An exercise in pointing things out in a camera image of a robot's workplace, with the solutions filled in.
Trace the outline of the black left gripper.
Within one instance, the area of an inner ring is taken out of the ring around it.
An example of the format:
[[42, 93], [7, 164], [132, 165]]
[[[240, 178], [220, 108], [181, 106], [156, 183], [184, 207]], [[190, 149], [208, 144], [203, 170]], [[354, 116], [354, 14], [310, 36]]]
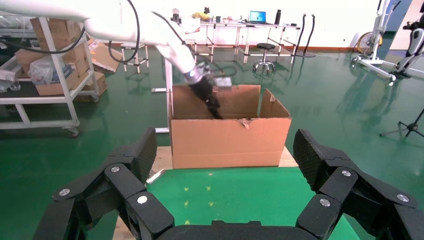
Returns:
[[194, 84], [188, 85], [192, 92], [202, 100], [206, 106], [210, 114], [218, 120], [222, 120], [223, 117], [218, 112], [219, 102], [213, 92], [213, 85], [208, 77], [202, 77], [201, 80]]

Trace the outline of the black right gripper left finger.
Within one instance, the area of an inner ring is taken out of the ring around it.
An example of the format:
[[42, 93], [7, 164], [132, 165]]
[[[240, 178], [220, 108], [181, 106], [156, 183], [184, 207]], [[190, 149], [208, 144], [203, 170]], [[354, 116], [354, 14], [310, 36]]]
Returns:
[[116, 211], [136, 239], [158, 239], [175, 219], [146, 187], [157, 148], [156, 131], [148, 128], [98, 168], [56, 190], [33, 238], [85, 240], [104, 215]]

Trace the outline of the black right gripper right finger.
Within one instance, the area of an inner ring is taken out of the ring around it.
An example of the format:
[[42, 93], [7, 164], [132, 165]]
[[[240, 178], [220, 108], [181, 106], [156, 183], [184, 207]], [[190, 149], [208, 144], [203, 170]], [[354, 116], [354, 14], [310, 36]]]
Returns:
[[377, 240], [423, 239], [424, 213], [414, 197], [365, 173], [342, 150], [298, 129], [293, 158], [315, 192], [296, 221], [298, 228], [326, 240], [345, 214]]

